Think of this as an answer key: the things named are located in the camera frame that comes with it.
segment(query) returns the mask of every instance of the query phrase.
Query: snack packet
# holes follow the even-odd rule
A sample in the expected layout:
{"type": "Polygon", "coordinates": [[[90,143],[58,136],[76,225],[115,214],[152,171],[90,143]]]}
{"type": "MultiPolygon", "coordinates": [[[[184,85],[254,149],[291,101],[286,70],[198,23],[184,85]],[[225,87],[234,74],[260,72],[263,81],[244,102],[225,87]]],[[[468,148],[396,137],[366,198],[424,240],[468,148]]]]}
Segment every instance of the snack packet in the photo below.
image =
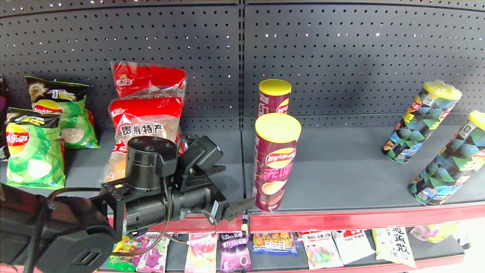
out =
{"type": "Polygon", "coordinates": [[[376,259],[405,264],[416,268],[413,252],[403,227],[377,228],[372,230],[376,259]]]}
{"type": "Polygon", "coordinates": [[[59,115],[9,107],[7,184],[59,189],[65,185],[59,115]]]}
{"type": "Polygon", "coordinates": [[[343,266],[330,231],[306,231],[301,236],[310,269],[343,266]]]}
{"type": "Polygon", "coordinates": [[[243,233],[221,233],[221,272],[244,269],[251,271],[251,258],[247,249],[248,235],[243,233]]]}
{"type": "Polygon", "coordinates": [[[217,235],[210,233],[189,234],[189,249],[185,262],[185,273],[215,273],[217,235]]]}
{"type": "Polygon", "coordinates": [[[125,177],[127,144],[132,137],[163,137],[176,141],[182,105],[177,98],[115,99],[109,111],[116,127],[115,147],[100,183],[125,177]]]}
{"type": "Polygon", "coordinates": [[[99,148],[89,113],[84,110],[89,85],[25,78],[32,109],[42,114],[61,115],[59,125],[66,148],[99,148]]]}
{"type": "MultiPolygon", "coordinates": [[[[134,252],[146,248],[150,244],[150,238],[147,235],[141,235],[135,240],[123,236],[113,249],[113,252],[134,252]]],[[[106,266],[124,272],[135,272],[136,266],[140,262],[141,255],[138,256],[110,256],[106,266]]]]}
{"type": "Polygon", "coordinates": [[[360,260],[375,253],[365,234],[365,229],[332,230],[343,264],[360,260]]]}
{"type": "Polygon", "coordinates": [[[259,233],[253,236],[253,253],[298,256],[293,232],[259,233]]]}
{"type": "Polygon", "coordinates": [[[3,74],[0,74],[0,161],[6,161],[10,154],[7,147],[5,126],[7,122],[7,109],[9,104],[7,81],[3,74]]]}
{"type": "MultiPolygon", "coordinates": [[[[146,236],[150,238],[151,245],[160,236],[158,232],[147,232],[146,236]]],[[[136,266],[138,272],[165,272],[165,262],[167,259],[168,243],[170,239],[163,237],[161,241],[147,253],[143,254],[140,262],[136,266]]]]}
{"type": "Polygon", "coordinates": [[[130,99],[180,97],[184,100],[187,72],[181,68],[126,61],[111,61],[118,97],[130,99]]]}
{"type": "Polygon", "coordinates": [[[415,226],[410,234],[421,241],[439,243],[455,233],[458,223],[442,223],[415,226]]]}

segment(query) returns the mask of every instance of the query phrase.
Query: yellow lid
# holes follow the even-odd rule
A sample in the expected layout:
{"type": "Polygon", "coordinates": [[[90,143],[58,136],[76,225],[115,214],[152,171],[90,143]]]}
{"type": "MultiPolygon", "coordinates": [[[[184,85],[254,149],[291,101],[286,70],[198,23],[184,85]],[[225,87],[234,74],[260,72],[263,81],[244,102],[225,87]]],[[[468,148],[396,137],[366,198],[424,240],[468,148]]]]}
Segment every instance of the yellow lid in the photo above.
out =
{"type": "Polygon", "coordinates": [[[447,85],[443,81],[425,82],[423,88],[431,94],[450,101],[457,101],[461,98],[460,90],[454,88],[453,85],[447,85]]]}
{"type": "Polygon", "coordinates": [[[278,79],[264,80],[259,83],[259,91],[269,96],[282,96],[291,92],[291,84],[278,79]]]}
{"type": "Polygon", "coordinates": [[[302,125],[292,116],[280,113],[262,115],[254,126],[261,138],[273,143],[288,143],[298,140],[302,125]]]}
{"type": "Polygon", "coordinates": [[[468,115],[468,120],[477,125],[478,128],[485,131],[485,113],[475,110],[468,115]]]}

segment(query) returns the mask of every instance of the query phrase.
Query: pegboard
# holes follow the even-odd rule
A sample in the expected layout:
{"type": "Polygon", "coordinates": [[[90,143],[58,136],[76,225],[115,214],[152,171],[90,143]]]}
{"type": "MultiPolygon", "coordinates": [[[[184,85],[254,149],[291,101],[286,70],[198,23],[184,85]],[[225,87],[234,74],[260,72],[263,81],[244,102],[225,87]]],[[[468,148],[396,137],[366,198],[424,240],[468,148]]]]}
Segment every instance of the pegboard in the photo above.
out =
{"type": "Polygon", "coordinates": [[[113,130],[111,60],[185,68],[185,130],[251,128],[271,77],[292,83],[290,114],[304,126],[394,124],[435,79],[463,91],[454,112],[485,110],[485,1],[1,1],[14,103],[29,107],[24,75],[90,84],[102,130],[113,130]]]}
{"type": "Polygon", "coordinates": [[[402,113],[435,79],[462,90],[454,112],[485,110],[484,23],[429,6],[247,5],[244,115],[273,77],[292,83],[293,115],[402,113]]]}
{"type": "MultiPolygon", "coordinates": [[[[361,115],[317,115],[294,116],[303,128],[327,128],[327,127],[364,127],[364,126],[394,126],[401,118],[402,114],[361,114],[361,115]]],[[[442,124],[456,125],[463,124],[468,117],[468,113],[451,113],[442,124]]],[[[256,117],[244,118],[244,129],[254,129],[256,117]]]]}
{"type": "Polygon", "coordinates": [[[92,85],[87,107],[109,118],[116,98],[110,61],[161,63],[188,71],[185,117],[239,115],[236,5],[83,9],[5,17],[1,71],[20,107],[24,75],[92,85]]]}
{"type": "Polygon", "coordinates": [[[237,4],[238,0],[2,0],[0,16],[113,7],[237,4]]]}

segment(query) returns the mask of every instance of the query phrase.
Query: green chip bag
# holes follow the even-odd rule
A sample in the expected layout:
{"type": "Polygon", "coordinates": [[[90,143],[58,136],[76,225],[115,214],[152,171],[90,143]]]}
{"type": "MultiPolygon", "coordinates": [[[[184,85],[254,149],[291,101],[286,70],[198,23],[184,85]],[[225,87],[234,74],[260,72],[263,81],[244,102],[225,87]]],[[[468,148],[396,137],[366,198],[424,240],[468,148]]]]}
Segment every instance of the green chip bag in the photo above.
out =
{"type": "Polygon", "coordinates": [[[59,115],[11,108],[7,110],[7,185],[64,188],[64,157],[59,115]]]}
{"type": "Polygon", "coordinates": [[[86,92],[89,85],[46,81],[25,76],[34,111],[60,114],[61,138],[70,149],[99,148],[92,123],[88,118],[86,92]]]}

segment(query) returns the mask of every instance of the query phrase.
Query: pringles-style chip can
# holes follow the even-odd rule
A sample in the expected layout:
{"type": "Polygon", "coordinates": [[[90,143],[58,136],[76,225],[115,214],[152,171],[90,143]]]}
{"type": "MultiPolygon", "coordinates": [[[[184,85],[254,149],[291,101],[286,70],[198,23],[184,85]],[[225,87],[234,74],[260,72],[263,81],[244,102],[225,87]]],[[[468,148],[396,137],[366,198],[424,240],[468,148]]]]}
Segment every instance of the pringles-style chip can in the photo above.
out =
{"type": "Polygon", "coordinates": [[[285,193],[302,126],[294,117],[272,113],[259,117],[255,128],[253,197],[258,209],[275,211],[285,193]]]}
{"type": "Polygon", "coordinates": [[[269,79],[259,83],[258,117],[270,113],[288,113],[291,84],[283,80],[269,79]]]}
{"type": "Polygon", "coordinates": [[[456,136],[409,184],[424,205],[441,205],[485,163],[485,113],[473,111],[456,136]]]}
{"type": "Polygon", "coordinates": [[[406,163],[445,119],[461,98],[460,90],[442,81],[426,82],[397,124],[382,152],[398,163],[406,163]]]}

